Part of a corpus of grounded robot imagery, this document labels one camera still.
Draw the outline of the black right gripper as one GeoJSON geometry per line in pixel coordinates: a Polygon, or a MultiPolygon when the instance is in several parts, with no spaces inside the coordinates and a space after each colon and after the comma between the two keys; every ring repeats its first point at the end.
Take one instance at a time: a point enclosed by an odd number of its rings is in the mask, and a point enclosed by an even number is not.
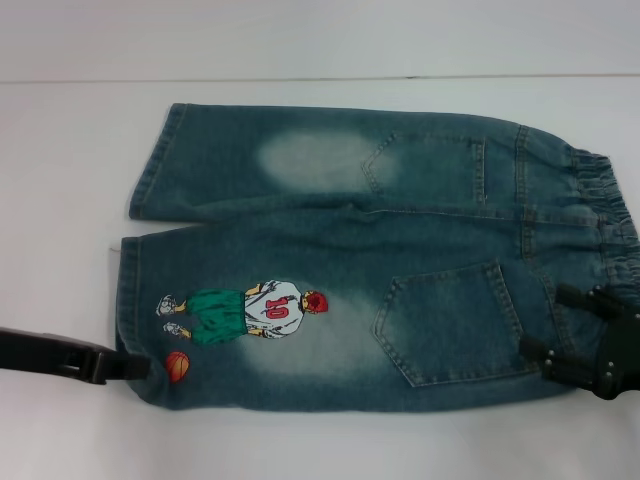
{"type": "Polygon", "coordinates": [[[624,302],[601,285],[583,292],[561,284],[556,289],[555,302],[610,321],[599,349],[589,358],[580,357],[560,353],[534,337],[522,336],[519,354],[536,363],[544,379],[576,388],[596,387],[596,395],[604,400],[638,391],[639,314],[627,311],[623,315],[624,302]]]}

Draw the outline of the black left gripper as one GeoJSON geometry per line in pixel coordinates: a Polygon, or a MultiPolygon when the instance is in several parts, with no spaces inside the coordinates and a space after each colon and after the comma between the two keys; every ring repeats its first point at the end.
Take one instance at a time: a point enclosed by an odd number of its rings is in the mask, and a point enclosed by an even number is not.
{"type": "Polygon", "coordinates": [[[77,340],[52,334],[1,329],[1,368],[26,372],[63,372],[93,385],[111,380],[144,380],[149,358],[112,350],[94,350],[77,340]]]}

